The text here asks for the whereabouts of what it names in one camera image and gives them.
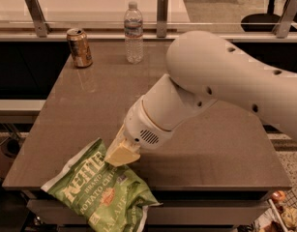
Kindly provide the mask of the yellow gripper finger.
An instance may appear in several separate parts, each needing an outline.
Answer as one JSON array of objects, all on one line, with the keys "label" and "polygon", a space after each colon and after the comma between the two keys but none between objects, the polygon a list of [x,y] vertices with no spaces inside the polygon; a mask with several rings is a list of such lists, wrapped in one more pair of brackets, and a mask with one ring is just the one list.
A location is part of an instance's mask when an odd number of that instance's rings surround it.
[{"label": "yellow gripper finger", "polygon": [[120,144],[121,142],[124,141],[124,139],[125,139],[124,131],[125,131],[125,126],[122,125],[121,128],[120,128],[120,130],[117,132],[117,134],[116,134],[114,140],[113,140],[112,143],[110,144],[110,147],[111,147],[111,148],[115,149],[116,147],[119,146],[119,144]]},{"label": "yellow gripper finger", "polygon": [[137,161],[140,158],[139,144],[128,139],[115,139],[107,149],[104,160],[113,166],[121,166]]}]

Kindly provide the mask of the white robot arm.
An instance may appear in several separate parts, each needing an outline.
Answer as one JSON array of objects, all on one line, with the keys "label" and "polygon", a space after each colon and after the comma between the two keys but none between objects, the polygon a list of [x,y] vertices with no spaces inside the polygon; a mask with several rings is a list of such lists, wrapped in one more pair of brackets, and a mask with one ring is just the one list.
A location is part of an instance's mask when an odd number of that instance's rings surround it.
[{"label": "white robot arm", "polygon": [[155,150],[184,121],[218,101],[237,105],[297,141],[297,73],[266,65],[229,41],[191,31],[173,41],[166,69],[129,109],[104,160],[134,162]]}]

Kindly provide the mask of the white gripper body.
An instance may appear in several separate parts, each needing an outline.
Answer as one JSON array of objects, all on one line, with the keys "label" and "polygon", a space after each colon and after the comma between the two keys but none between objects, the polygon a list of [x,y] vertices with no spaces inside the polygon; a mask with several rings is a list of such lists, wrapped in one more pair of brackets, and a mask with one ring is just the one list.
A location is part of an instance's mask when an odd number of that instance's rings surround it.
[{"label": "white gripper body", "polygon": [[155,150],[172,137],[172,131],[159,128],[147,115],[143,97],[129,109],[124,120],[124,135],[143,149]]}]

